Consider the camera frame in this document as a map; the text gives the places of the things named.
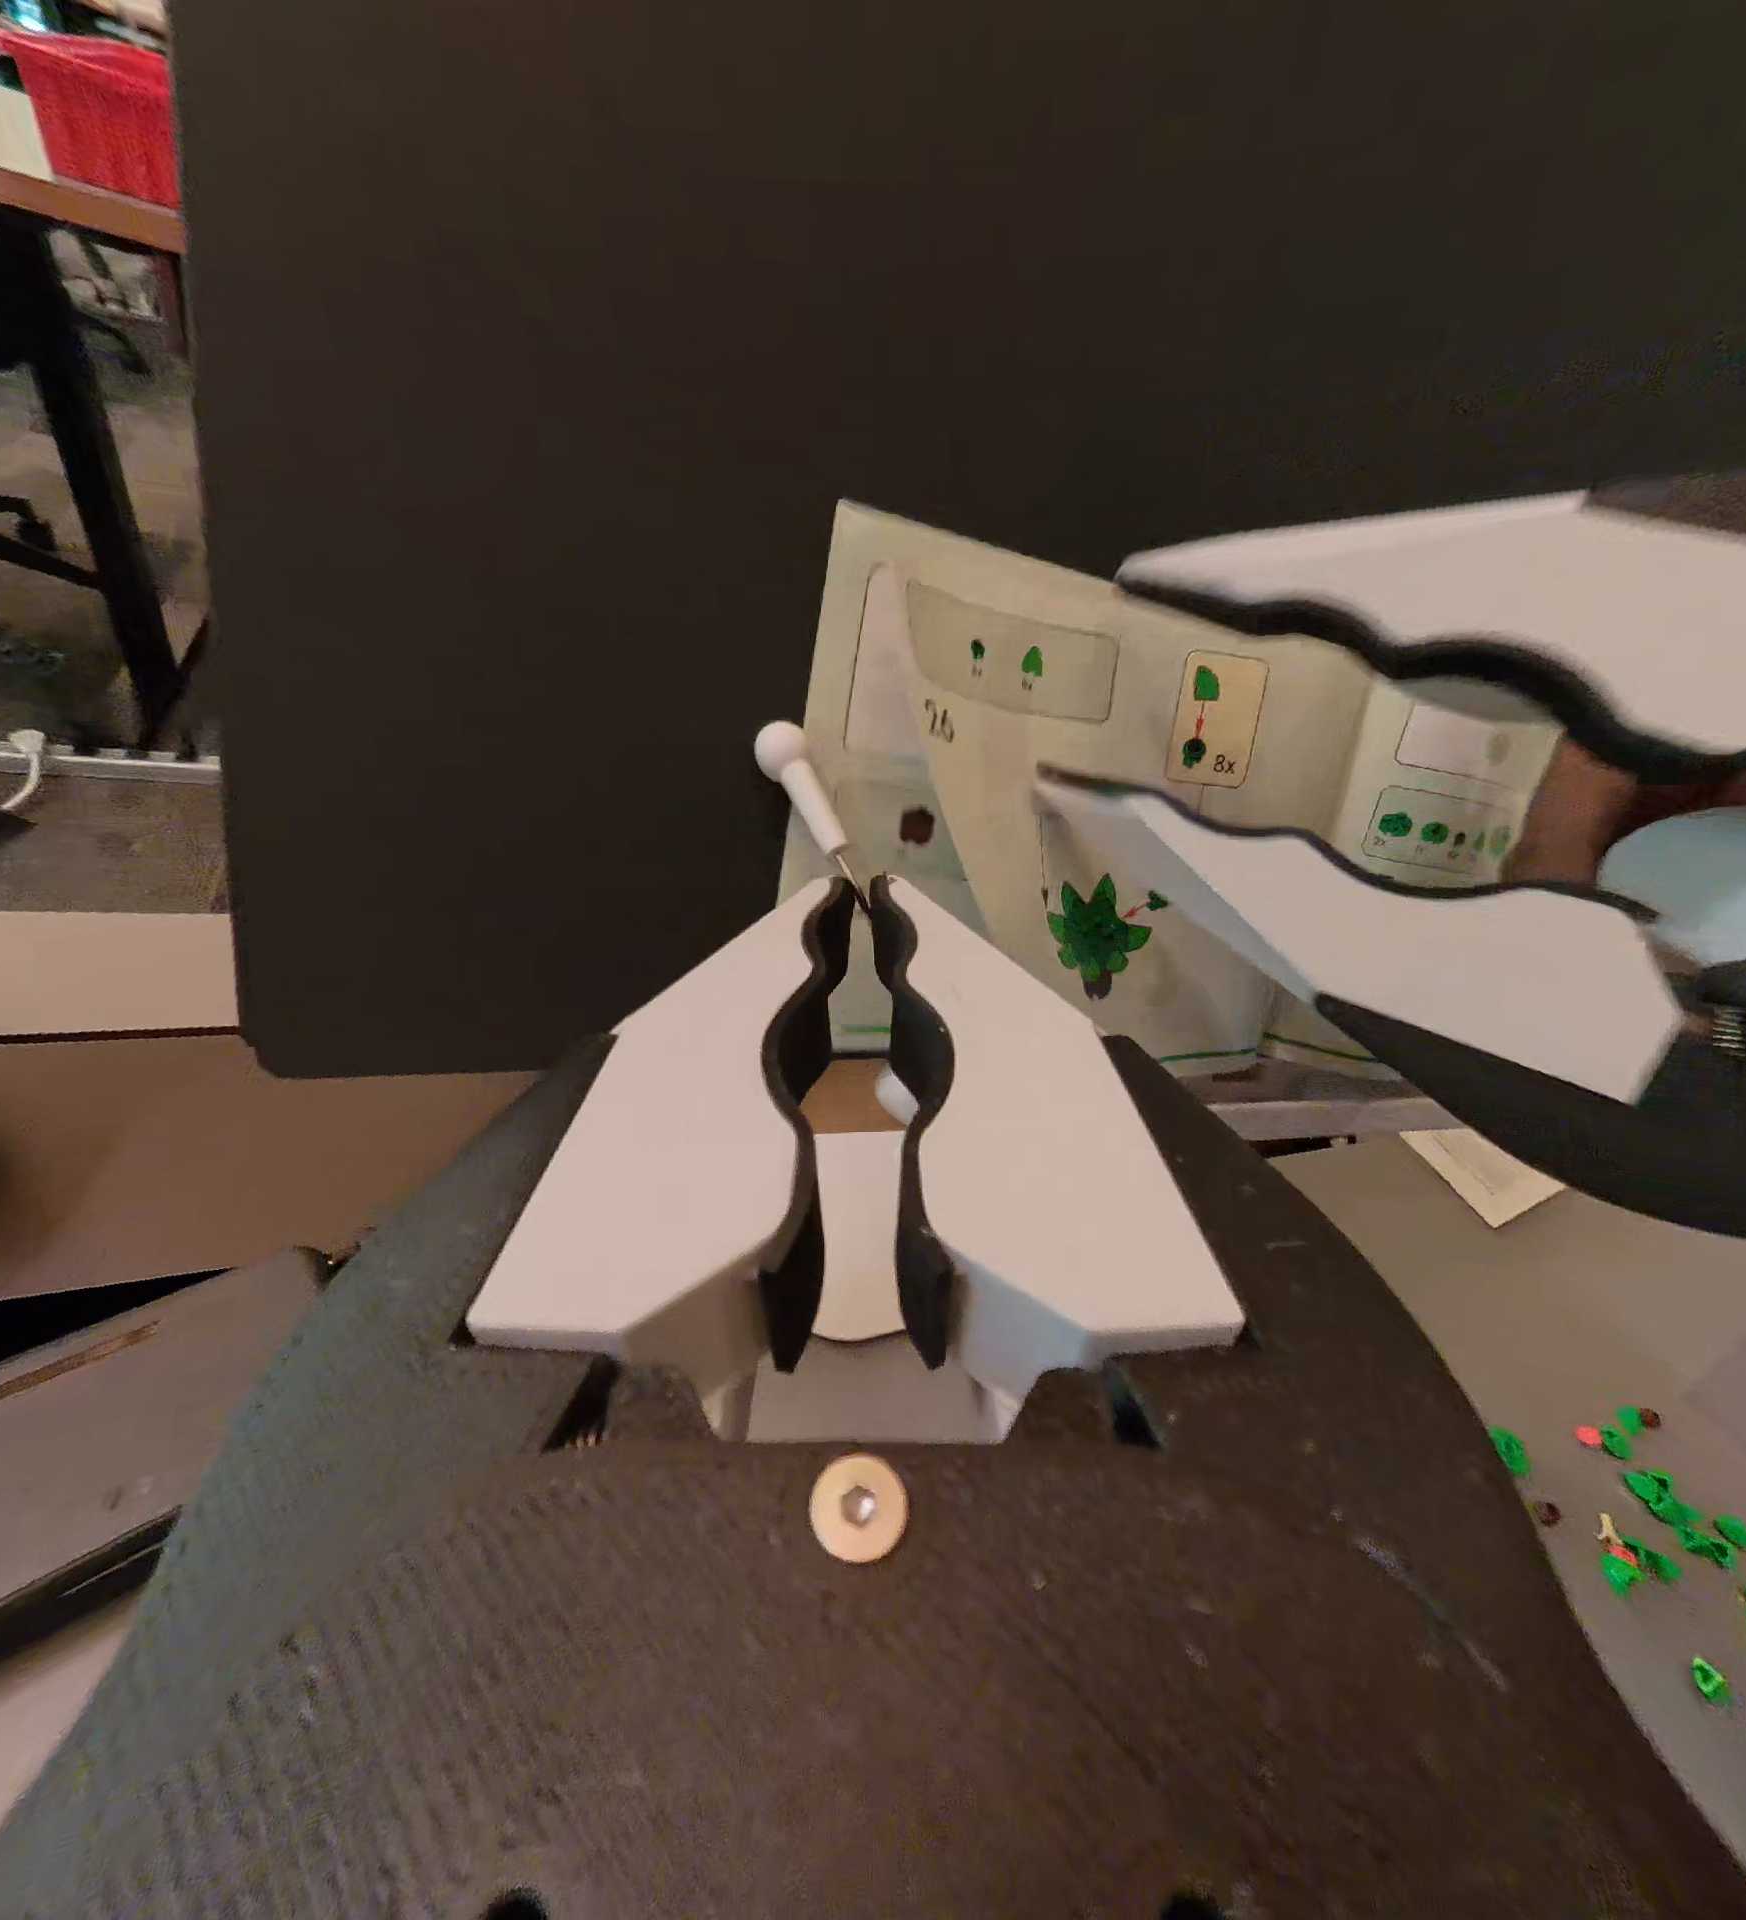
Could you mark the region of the scattered green toy leaf pieces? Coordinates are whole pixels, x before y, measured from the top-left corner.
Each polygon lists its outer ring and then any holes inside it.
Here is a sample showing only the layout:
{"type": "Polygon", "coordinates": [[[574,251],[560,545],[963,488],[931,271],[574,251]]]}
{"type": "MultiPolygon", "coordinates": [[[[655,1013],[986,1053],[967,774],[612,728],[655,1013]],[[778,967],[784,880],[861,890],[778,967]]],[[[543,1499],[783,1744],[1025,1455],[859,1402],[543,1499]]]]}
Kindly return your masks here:
{"type": "Polygon", "coordinates": [[[1746,1857],[1746,1515],[1654,1457],[1659,1426],[1625,1402],[1562,1455],[1484,1434],[1625,1703],[1746,1857]]]}

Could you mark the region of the white paper slip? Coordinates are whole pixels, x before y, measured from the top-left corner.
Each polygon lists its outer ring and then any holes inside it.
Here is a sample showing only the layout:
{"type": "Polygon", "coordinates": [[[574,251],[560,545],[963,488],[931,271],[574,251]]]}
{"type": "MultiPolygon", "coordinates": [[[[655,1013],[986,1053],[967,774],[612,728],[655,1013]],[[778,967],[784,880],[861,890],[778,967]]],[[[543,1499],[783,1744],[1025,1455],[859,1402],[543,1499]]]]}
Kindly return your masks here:
{"type": "Polygon", "coordinates": [[[1489,1228],[1500,1228],[1566,1190],[1472,1129],[1414,1129],[1397,1140],[1489,1228]]]}

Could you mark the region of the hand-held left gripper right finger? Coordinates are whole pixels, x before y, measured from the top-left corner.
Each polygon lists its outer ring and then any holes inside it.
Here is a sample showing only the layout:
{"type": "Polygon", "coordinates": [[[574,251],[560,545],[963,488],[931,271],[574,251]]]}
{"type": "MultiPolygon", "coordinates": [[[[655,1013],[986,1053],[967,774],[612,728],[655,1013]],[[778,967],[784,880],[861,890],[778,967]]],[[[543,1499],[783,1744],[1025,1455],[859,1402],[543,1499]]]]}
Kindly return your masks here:
{"type": "Polygon", "coordinates": [[[1001,1439],[1050,1372],[1235,1345],[1246,1308],[1095,1021],[911,882],[866,903],[915,1103],[893,1268],[924,1363],[1001,1439]]]}

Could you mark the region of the toy building instruction booklet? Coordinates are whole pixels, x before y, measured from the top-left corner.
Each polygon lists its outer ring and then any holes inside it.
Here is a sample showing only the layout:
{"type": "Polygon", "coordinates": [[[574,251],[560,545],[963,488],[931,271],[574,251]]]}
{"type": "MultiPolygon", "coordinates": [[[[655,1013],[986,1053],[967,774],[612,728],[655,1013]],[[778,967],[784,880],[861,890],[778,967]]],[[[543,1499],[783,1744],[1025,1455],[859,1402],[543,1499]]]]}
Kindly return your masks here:
{"type": "Polygon", "coordinates": [[[1477,715],[1317,638],[1246,638],[1112,583],[841,503],[805,733],[861,877],[913,882],[1178,1078],[1397,1074],[1235,956],[1137,854],[1040,808],[1050,765],[1304,830],[1428,890],[1500,875],[1557,728],[1477,715]]]}

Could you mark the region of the person's right hand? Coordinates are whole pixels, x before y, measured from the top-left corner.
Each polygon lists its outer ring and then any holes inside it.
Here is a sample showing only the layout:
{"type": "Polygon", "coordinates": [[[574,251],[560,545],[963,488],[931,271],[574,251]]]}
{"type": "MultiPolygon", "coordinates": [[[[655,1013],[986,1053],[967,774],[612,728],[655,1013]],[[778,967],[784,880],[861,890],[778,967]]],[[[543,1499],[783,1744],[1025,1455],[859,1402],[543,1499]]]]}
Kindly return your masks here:
{"type": "Polygon", "coordinates": [[[1500,877],[1593,887],[1605,852],[1631,831],[1728,808],[1746,808],[1746,769],[1714,780],[1641,781],[1565,738],[1532,791],[1500,877]]]}

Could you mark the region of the red mesh basket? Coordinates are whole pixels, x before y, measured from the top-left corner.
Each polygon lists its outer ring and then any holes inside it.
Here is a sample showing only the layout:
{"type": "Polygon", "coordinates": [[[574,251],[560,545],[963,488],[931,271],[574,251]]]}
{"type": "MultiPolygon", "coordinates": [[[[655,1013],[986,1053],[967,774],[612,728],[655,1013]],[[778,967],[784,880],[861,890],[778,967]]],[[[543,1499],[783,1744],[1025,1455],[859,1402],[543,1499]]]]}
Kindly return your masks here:
{"type": "Polygon", "coordinates": [[[0,28],[57,178],[177,211],[172,77],[167,57],[81,33],[0,28]]]}

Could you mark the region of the wooden desk with black legs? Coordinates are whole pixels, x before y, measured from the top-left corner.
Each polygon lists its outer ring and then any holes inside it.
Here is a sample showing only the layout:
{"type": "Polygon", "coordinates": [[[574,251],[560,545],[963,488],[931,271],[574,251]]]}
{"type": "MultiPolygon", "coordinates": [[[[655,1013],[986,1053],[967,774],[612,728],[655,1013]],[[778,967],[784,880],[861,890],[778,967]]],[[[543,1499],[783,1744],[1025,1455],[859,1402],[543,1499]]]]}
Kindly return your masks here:
{"type": "MultiPolygon", "coordinates": [[[[0,565],[99,601],[130,697],[130,755],[165,746],[193,755],[178,718],[209,650],[212,614],[202,616],[177,652],[89,345],[92,333],[117,326],[76,306],[50,245],[58,231],[167,264],[186,252],[172,208],[8,174],[8,189],[0,190],[0,375],[22,374],[30,382],[89,559],[81,562],[60,548],[30,499],[0,492],[0,565]]],[[[45,648],[22,641],[6,620],[0,656],[45,666],[45,648]]]]}

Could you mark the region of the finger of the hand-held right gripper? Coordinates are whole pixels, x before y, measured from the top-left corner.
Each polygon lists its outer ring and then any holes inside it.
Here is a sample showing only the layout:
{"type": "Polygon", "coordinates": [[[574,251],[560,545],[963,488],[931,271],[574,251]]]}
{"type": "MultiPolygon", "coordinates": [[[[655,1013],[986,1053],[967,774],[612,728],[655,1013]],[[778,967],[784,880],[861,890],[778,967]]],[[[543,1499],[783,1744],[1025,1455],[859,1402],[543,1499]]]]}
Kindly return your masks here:
{"type": "Polygon", "coordinates": [[[1637,1102],[1686,1030],[1649,917],[1562,882],[1371,877],[1300,827],[1199,818],[1162,787],[1041,763],[1035,804],[1345,1033],[1356,1010],[1637,1102]]]}
{"type": "Polygon", "coordinates": [[[1746,536],[1535,494],[1188,540],[1122,593],[1545,712],[1645,781],[1746,769],[1746,536]]]}

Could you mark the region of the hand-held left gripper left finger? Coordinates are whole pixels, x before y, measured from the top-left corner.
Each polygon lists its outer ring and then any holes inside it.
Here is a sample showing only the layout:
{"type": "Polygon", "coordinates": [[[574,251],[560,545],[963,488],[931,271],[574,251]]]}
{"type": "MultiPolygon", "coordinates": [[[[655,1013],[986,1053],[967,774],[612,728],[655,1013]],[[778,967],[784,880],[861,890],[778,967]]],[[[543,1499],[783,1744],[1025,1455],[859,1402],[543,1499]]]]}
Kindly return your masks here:
{"type": "Polygon", "coordinates": [[[857,893],[813,880],[612,1030],[465,1319],[476,1345],[671,1369],[743,1439],[765,1361],[816,1319],[825,1232],[802,1112],[857,893]]]}

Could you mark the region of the white ball-headed pin tool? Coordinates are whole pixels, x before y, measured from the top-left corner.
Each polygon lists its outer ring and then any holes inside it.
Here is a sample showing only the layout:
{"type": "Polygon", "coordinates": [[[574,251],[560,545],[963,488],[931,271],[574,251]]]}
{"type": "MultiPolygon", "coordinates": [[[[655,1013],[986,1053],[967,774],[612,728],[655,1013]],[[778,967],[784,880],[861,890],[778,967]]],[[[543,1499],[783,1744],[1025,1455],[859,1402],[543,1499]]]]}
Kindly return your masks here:
{"type": "Polygon", "coordinates": [[[815,849],[854,896],[863,898],[863,882],[850,857],[850,836],[816,769],[805,728],[788,719],[766,722],[754,735],[752,755],[763,775],[784,791],[792,815],[805,825],[815,849]]]}

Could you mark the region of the black backdrop board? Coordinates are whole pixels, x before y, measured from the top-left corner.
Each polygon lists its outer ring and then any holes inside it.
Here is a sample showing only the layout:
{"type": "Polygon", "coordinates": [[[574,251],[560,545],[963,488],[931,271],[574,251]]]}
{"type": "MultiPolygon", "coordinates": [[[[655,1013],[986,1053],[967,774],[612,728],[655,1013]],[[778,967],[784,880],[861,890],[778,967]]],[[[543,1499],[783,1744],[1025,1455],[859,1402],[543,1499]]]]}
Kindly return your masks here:
{"type": "Polygon", "coordinates": [[[1746,467],[1746,3],[168,6],[240,1027],[771,903],[838,500],[1111,576],[1746,467]]]}

